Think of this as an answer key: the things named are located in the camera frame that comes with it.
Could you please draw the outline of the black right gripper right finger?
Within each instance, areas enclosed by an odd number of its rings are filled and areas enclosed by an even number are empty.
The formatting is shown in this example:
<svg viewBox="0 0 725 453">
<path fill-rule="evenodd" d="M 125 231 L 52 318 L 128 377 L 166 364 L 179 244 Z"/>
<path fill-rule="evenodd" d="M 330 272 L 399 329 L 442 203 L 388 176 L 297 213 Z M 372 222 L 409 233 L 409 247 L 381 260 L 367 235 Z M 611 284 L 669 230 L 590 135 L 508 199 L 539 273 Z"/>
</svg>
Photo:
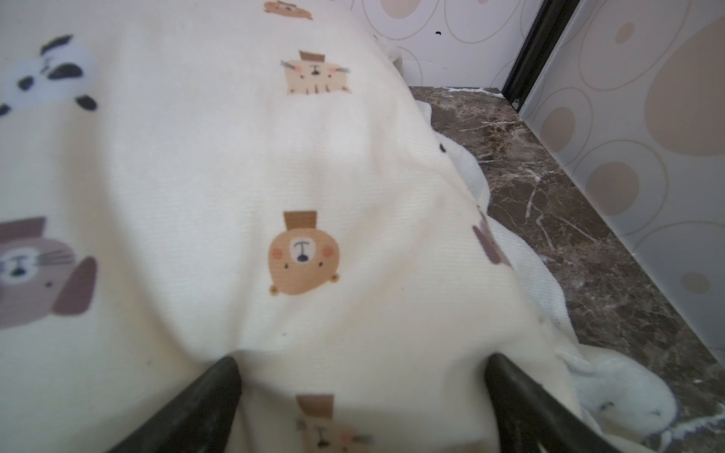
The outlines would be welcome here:
<svg viewBox="0 0 725 453">
<path fill-rule="evenodd" d="M 488 358 L 483 382 L 502 452 L 617 452 L 505 355 Z"/>
</svg>

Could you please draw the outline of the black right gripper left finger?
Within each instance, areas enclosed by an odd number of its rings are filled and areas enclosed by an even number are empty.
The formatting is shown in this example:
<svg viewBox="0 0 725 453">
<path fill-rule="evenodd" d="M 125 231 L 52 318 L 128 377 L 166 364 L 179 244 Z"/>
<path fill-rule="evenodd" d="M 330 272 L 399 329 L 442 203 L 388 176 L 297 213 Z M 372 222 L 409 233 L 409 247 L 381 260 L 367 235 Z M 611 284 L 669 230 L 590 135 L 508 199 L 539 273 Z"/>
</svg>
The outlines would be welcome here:
<svg viewBox="0 0 725 453">
<path fill-rule="evenodd" d="M 110 451 L 223 452 L 241 395 L 237 362 L 222 358 Z"/>
</svg>

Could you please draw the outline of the cream animal print pillow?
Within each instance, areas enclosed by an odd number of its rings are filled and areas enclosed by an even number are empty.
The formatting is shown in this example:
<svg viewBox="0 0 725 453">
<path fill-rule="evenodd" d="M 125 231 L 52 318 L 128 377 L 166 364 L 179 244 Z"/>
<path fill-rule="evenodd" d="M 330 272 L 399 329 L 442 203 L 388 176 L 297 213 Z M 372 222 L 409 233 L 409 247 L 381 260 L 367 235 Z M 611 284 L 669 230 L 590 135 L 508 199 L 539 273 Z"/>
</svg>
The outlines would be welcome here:
<svg viewBox="0 0 725 453">
<path fill-rule="evenodd" d="M 668 385 L 465 159 L 330 1 L 3 2 L 2 450 L 117 447 L 230 357 L 225 452 L 497 452 L 501 353 L 641 451 Z"/>
</svg>

